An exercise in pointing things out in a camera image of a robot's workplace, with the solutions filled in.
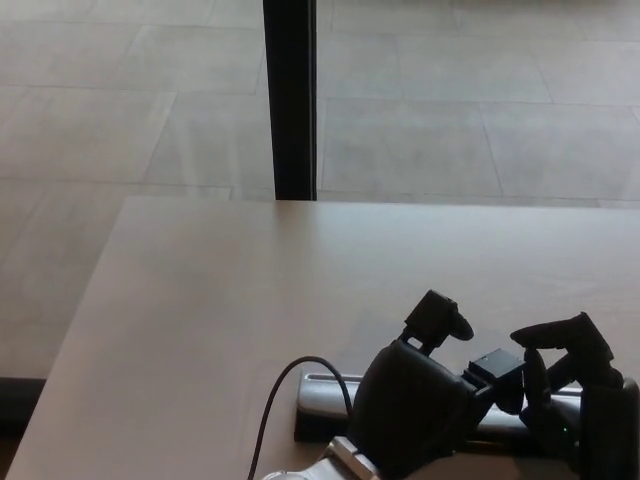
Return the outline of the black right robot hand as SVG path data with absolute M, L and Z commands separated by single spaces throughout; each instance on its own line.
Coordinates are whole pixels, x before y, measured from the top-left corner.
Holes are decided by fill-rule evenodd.
M 639 386 L 611 365 L 611 347 L 587 313 L 521 328 L 532 437 L 581 479 L 639 477 Z

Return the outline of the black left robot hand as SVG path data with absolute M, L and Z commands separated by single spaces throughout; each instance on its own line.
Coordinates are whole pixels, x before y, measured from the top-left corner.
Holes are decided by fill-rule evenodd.
M 347 437 L 384 479 L 405 479 L 453 454 L 492 406 L 519 414 L 524 363 L 502 350 L 456 375 L 431 354 L 448 337 L 474 331 L 451 298 L 428 291 L 405 320 L 402 334 L 384 347 L 362 377 Z

